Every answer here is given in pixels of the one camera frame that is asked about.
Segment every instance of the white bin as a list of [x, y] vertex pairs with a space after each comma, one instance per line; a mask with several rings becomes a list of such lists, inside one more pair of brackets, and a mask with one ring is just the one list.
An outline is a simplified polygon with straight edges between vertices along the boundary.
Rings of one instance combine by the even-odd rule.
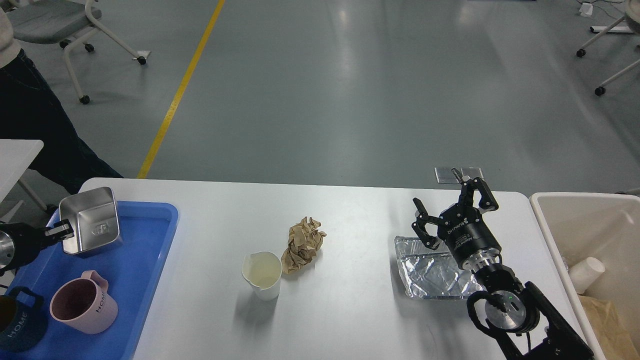
[[582, 332], [605, 360], [569, 279], [569, 266], [593, 256], [606, 271], [584, 295], [612, 301], [640, 348], [640, 198], [603, 193], [535, 193], [530, 198]]

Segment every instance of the metal floor plate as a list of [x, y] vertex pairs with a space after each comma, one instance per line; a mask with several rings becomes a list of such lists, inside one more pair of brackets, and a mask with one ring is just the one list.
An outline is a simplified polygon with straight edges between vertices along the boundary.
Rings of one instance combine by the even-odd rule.
[[[435, 167], [433, 170], [436, 173], [436, 180], [438, 184], [458, 184], [458, 180], [451, 172], [453, 167]], [[482, 173], [482, 169], [479, 167], [461, 167], [460, 168], [463, 176], [469, 176], [470, 178], [482, 177], [484, 175]]]

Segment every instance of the brown paper in bin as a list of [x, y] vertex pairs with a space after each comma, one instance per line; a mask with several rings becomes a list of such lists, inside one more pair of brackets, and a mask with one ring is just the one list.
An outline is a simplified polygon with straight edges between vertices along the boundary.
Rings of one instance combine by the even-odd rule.
[[324, 231], [318, 231], [320, 222], [307, 217], [289, 228], [289, 246], [282, 254], [282, 272], [291, 274], [309, 264], [322, 246]]
[[578, 296], [607, 360], [640, 360], [611, 301]]

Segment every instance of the jeans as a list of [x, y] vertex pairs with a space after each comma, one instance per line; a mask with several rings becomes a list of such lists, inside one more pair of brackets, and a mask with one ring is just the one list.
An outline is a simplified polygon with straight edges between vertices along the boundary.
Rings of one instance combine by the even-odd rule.
[[92, 177], [122, 177], [78, 137], [24, 50], [0, 69], [0, 138], [42, 140], [44, 147], [29, 168], [71, 194]]

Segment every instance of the person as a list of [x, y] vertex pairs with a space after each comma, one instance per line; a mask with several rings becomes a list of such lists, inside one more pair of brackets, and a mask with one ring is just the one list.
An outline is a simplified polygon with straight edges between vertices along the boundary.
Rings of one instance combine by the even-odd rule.
[[78, 137], [62, 104], [13, 38], [1, 10], [0, 138], [42, 140], [44, 146], [29, 168], [70, 194], [92, 177], [122, 177]]

